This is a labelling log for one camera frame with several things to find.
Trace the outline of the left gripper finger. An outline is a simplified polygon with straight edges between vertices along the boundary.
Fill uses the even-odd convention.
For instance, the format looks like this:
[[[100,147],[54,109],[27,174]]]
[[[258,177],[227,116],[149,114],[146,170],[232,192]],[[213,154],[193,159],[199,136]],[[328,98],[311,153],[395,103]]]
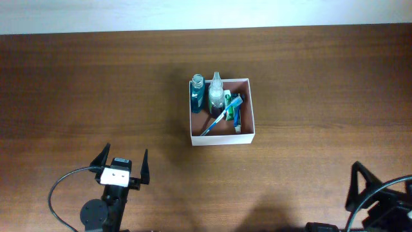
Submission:
[[[144,159],[142,161],[142,167],[140,170],[140,183],[149,185],[150,183],[150,172],[148,163],[148,149],[145,150]]]
[[[93,159],[93,161],[90,163],[90,167],[106,167],[106,162],[108,159],[109,155],[109,150],[110,150],[110,143],[107,143],[103,150]]]

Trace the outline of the teal toothpaste tube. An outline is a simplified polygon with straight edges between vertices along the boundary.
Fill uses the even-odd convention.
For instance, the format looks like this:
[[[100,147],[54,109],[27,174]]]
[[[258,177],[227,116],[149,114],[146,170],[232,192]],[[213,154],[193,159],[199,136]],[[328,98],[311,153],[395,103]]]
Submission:
[[[241,133],[241,106],[234,108],[234,129],[237,134]]]

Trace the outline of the green soap box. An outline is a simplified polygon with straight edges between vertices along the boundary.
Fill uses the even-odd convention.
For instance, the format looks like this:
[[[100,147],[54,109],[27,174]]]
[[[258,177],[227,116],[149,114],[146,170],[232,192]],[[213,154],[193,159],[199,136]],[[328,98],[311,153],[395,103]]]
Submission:
[[[227,108],[232,101],[232,94],[230,90],[224,91],[224,107]],[[232,121],[234,119],[234,108],[231,106],[225,113],[225,120]]]

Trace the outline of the teal mouthwash bottle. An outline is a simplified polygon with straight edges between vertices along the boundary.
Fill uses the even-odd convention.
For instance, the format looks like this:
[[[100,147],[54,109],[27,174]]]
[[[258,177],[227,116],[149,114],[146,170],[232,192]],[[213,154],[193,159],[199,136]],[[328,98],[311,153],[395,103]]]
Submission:
[[[203,109],[203,96],[205,93],[205,79],[200,74],[195,74],[191,81],[191,112],[199,113]]]

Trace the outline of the clear blue spray bottle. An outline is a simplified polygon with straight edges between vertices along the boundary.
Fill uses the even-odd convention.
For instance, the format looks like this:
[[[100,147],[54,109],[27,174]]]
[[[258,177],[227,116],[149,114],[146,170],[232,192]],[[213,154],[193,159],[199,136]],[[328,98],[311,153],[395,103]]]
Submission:
[[[222,113],[224,107],[223,81],[219,72],[214,72],[210,83],[208,103],[212,118],[217,118]]]

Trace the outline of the blue disposable razor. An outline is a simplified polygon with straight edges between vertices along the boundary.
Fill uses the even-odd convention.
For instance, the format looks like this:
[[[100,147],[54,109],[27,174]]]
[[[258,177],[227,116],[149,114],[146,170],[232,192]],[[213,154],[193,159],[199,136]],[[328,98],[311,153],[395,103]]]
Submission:
[[[237,93],[238,96],[242,98],[242,101],[245,100],[245,95]],[[241,127],[241,104],[236,107],[236,111],[234,113],[234,127],[240,128]]]

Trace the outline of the blue white toothbrush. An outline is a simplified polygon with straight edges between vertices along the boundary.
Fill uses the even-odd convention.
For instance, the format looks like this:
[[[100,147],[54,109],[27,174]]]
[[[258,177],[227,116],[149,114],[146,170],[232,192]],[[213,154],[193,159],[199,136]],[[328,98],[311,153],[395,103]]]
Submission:
[[[219,121],[221,121],[225,114],[228,112],[228,110],[230,109],[230,107],[238,107],[243,103],[243,99],[241,98],[241,96],[237,96],[236,98],[234,98],[230,104],[222,111],[222,113],[216,118],[216,120],[201,134],[201,136],[205,136],[206,134],[208,134],[208,132],[210,132],[218,123]]]

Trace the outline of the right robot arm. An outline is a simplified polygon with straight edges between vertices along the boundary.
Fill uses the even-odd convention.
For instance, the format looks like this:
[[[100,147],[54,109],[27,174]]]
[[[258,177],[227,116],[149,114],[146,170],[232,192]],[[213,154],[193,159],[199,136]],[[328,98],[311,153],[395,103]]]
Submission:
[[[357,213],[366,209],[363,231],[411,231],[411,175],[380,181],[359,161],[351,167],[344,231],[350,231]]]

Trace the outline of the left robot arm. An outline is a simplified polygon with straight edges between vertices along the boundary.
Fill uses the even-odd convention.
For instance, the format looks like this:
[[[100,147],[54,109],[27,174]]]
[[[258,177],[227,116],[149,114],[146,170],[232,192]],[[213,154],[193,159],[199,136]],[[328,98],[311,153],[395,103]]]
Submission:
[[[107,165],[110,144],[90,163],[95,180],[104,186],[100,198],[86,202],[80,211],[80,221],[86,231],[117,232],[120,231],[122,218],[127,203],[128,193],[139,190],[141,185],[150,183],[148,151],[145,151],[140,177],[131,176],[132,161],[113,158]]]

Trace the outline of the white cardboard box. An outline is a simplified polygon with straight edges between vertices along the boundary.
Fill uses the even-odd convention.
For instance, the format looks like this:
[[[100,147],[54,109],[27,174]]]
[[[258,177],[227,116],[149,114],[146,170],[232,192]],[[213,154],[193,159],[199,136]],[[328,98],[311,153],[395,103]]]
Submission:
[[[201,133],[214,121],[207,108],[199,113],[189,112],[189,135],[193,146],[213,146],[231,144],[250,144],[256,134],[254,109],[250,81],[248,79],[224,79],[223,88],[244,96],[241,108],[241,129],[235,132],[232,121],[222,120],[206,136]]]

